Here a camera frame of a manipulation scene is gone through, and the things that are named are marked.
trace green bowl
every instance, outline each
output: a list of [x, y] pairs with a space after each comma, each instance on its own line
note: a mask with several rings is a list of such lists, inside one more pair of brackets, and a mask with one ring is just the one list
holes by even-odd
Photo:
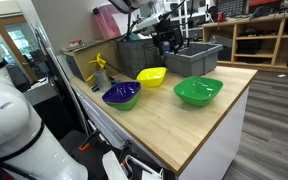
[[203, 107], [220, 92], [222, 87], [221, 81], [192, 76], [177, 84], [173, 90], [184, 102]]
[[140, 97], [141, 95], [141, 92], [142, 92], [142, 89], [140, 89], [134, 96], [132, 99], [130, 99], [129, 101], [125, 102], [125, 103], [112, 103], [112, 102], [106, 102], [104, 101], [107, 105], [113, 107], [113, 108], [116, 108], [120, 111], [128, 111], [130, 109], [132, 109], [138, 98]]

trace wooden countertop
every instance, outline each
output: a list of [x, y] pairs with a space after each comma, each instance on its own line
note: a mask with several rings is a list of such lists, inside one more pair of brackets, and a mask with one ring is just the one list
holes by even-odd
[[[102, 101], [103, 93], [92, 92], [78, 78], [70, 81], [179, 176], [249, 86], [256, 72], [221, 66], [209, 72], [204, 77], [220, 80], [224, 86], [203, 108], [186, 104], [176, 96], [173, 87], [184, 78], [174, 73], [168, 72], [159, 87], [142, 87], [142, 94], [130, 111], [109, 107]], [[130, 80], [122, 74], [115, 79]]]

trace plastic bin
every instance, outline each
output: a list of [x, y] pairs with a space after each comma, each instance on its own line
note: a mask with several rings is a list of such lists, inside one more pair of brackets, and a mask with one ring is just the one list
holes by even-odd
[[145, 68], [165, 66], [152, 39], [117, 41], [117, 48], [123, 71], [132, 79]]
[[113, 14], [121, 14], [111, 3], [102, 4], [93, 9], [95, 20], [104, 39], [112, 39], [121, 35]]
[[166, 67], [184, 77], [206, 74], [215, 69], [218, 52], [222, 49], [222, 44], [190, 43], [178, 54], [166, 54]]
[[223, 44], [223, 46], [232, 48], [233, 40], [232, 33], [218, 33], [211, 36], [210, 42], [212, 44]]

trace gray floor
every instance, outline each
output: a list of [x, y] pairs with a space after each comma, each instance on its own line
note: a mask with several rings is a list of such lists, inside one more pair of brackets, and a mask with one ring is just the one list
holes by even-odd
[[288, 179], [288, 74], [259, 72], [250, 87], [240, 147], [225, 180]]

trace pink box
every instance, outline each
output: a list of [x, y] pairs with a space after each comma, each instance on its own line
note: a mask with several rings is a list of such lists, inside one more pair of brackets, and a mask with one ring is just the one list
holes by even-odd
[[104, 39], [121, 36], [121, 32], [113, 18], [113, 14], [121, 14], [112, 4], [105, 4], [93, 10], [96, 22]]

